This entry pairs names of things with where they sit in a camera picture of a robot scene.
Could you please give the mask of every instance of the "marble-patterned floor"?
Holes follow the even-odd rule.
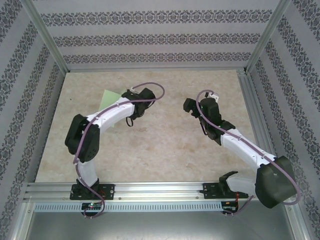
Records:
[[[222,118],[254,141],[235,70],[95,72],[66,75],[36,182],[74,182],[73,156],[64,145],[73,117],[97,112],[105,89],[121,94],[149,81],[162,84],[166,94],[133,127],[122,120],[101,136],[95,159],[101,182],[217,181],[232,170],[253,174],[233,152],[204,136],[199,121],[183,110],[186,98],[212,89]],[[161,94],[156,86],[148,88]]]

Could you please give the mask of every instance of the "green paper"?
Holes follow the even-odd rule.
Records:
[[[104,90],[102,99],[101,99],[101,103],[99,106],[99,112],[107,107],[109,107],[110,105],[114,104],[116,101],[119,100],[119,98],[121,97],[121,94],[119,93],[115,93],[113,91],[108,91],[108,90]]]

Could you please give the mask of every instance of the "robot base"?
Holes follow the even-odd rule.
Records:
[[[100,194],[104,200],[113,200],[115,193],[114,184],[99,184],[99,179],[91,186],[91,188]],[[82,185],[79,180],[71,187],[70,200],[100,200],[89,189]]]
[[[223,193],[218,182],[203,183],[203,190],[200,193],[204,194],[204,199],[234,199],[236,192],[228,191]],[[239,199],[247,199],[248,194],[238,192]]]

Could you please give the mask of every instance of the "robotic arm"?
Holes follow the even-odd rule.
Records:
[[[234,125],[223,120],[219,112],[218,99],[219,96],[216,93],[209,94],[207,92],[206,98],[198,103],[201,112],[197,108],[196,100],[191,98],[185,100],[183,109],[187,113],[192,111],[191,115],[199,119],[206,136],[217,144],[233,151],[255,172],[255,177],[245,176],[237,171],[225,174],[219,179],[221,192],[242,192],[256,196],[267,208],[273,208],[297,194],[297,190],[288,176],[267,161],[266,158],[272,160],[289,177],[294,179],[290,160],[285,156],[276,157],[265,152],[246,139]],[[216,125],[217,128],[209,124],[204,117]]]
[[[98,189],[99,179],[96,174],[94,157],[99,151],[100,135],[124,118],[126,118],[127,124],[128,119],[131,120],[131,127],[133,120],[142,117],[145,110],[155,100],[154,93],[148,88],[144,88],[140,93],[134,89],[128,89],[111,106],[88,116],[78,114],[73,118],[64,143],[69,152],[76,155],[77,159],[74,163],[77,165],[79,175],[77,184],[79,189],[82,189],[82,193],[86,192],[87,195],[93,196],[85,188],[86,185],[94,190]]]

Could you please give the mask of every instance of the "patterned wallpaper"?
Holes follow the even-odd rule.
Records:
[[[274,149],[291,159],[312,239],[320,239],[319,18],[315,0],[293,0],[251,72]]]
[[[64,76],[18,0],[0,0],[0,240],[33,182]]]
[[[279,0],[35,0],[71,70],[244,67]]]

